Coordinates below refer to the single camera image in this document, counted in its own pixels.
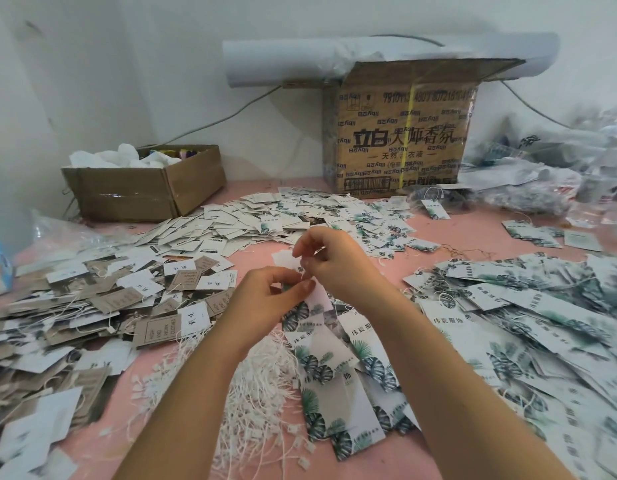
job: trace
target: yellow tape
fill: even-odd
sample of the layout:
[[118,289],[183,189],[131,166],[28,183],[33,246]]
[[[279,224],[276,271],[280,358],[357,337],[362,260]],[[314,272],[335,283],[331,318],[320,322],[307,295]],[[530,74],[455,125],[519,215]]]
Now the yellow tape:
[[410,138],[411,127],[411,113],[413,112],[413,99],[415,98],[415,82],[411,84],[411,94],[408,97],[408,115],[406,116],[406,128],[404,129],[404,151],[402,152],[402,164],[399,167],[399,186],[398,189],[404,185],[404,165],[406,164],[406,154],[408,153],[408,138]]

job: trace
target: hand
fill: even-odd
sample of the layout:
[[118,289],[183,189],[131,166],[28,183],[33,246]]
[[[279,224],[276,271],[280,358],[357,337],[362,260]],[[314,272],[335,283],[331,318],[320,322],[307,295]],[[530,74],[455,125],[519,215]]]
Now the hand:
[[[295,285],[281,292],[273,283]],[[277,325],[286,312],[306,299],[315,288],[312,280],[287,267],[252,269],[236,288],[227,309],[212,334],[223,335],[226,343],[236,343],[242,359],[257,342]]]
[[341,230],[312,227],[295,244],[293,256],[337,299],[358,306],[365,293],[388,283],[361,247]]

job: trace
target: cardboard box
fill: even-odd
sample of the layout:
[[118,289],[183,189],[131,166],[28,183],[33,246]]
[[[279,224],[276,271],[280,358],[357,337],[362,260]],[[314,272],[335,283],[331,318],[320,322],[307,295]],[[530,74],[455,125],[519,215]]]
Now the cardboard box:
[[[160,222],[185,216],[224,184],[216,144],[161,146],[199,153],[166,168],[63,168],[82,217],[91,221]],[[140,156],[149,154],[139,150]]]
[[356,63],[322,101],[323,170],[333,192],[394,195],[455,183],[477,87],[519,59]]

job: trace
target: pink table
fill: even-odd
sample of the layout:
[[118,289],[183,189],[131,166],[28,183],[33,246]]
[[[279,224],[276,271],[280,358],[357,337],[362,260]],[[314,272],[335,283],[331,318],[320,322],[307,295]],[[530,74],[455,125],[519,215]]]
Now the pink table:
[[[208,203],[223,203],[242,195],[255,192],[271,191],[278,186],[306,186],[318,189],[327,189],[320,178],[295,178],[290,180],[267,180],[258,182],[231,182],[222,191],[216,193]],[[464,251],[464,256],[471,260],[493,260],[515,257],[520,254],[547,252],[561,258],[581,260],[585,254],[574,248],[548,249],[538,248],[530,242],[512,239],[501,225],[502,220],[522,218],[511,212],[499,212],[487,209],[478,209],[464,215],[452,216],[450,220],[433,221],[425,214],[419,214],[409,220],[409,224],[417,229],[416,236],[427,241],[447,244],[450,248]],[[150,228],[147,225],[137,225],[138,231]],[[607,250],[617,252],[617,241],[610,236],[601,236],[600,241]],[[249,246],[246,251],[238,251],[230,257],[239,271],[238,281],[252,268],[273,264],[271,254],[288,248],[285,244],[266,242]],[[405,288],[401,278],[412,274],[417,269],[425,269],[433,264],[446,261],[454,257],[446,249],[440,249],[432,254],[415,252],[407,248],[406,253],[395,253],[395,260],[388,261],[373,259],[378,269],[396,286]],[[144,425],[144,419],[135,420],[127,428],[129,419],[135,416],[137,410],[131,397],[131,376],[140,377],[153,371],[153,364],[159,362],[165,352],[172,345],[156,347],[143,352],[133,365],[124,372],[113,393],[111,401],[102,419],[88,428],[71,434],[64,441],[62,447],[71,455],[73,460],[80,464],[80,468],[73,476],[77,480],[108,480],[112,477],[124,454],[131,447],[127,433],[131,439],[136,438]],[[289,404],[284,419],[294,423],[304,423],[302,408],[298,404]],[[111,434],[100,436],[100,433],[110,428]],[[287,438],[287,445],[293,442]],[[441,479],[435,462],[425,444],[424,437],[419,431],[400,436],[392,432],[386,440],[374,445],[367,451],[358,454],[349,460],[338,463],[329,442],[318,444],[313,455],[302,451],[302,455],[309,458],[311,468],[302,470],[297,465],[297,458],[286,462],[286,478],[288,479],[319,479],[319,480],[364,480],[364,479]],[[274,450],[265,458],[275,460],[281,455],[281,450]],[[257,463],[253,467],[245,468],[243,477],[253,477]],[[280,463],[262,466],[258,477],[261,479],[280,479],[282,469]],[[237,472],[232,478],[240,478]]]

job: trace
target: right hand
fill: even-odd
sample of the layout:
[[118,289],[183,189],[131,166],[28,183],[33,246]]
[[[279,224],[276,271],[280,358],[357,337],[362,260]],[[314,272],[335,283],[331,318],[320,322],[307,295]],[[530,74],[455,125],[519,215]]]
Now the right hand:
[[302,267],[310,275],[352,306],[357,306],[355,302],[365,293],[388,283],[357,242],[342,230],[312,227],[295,244],[293,256],[301,256]]

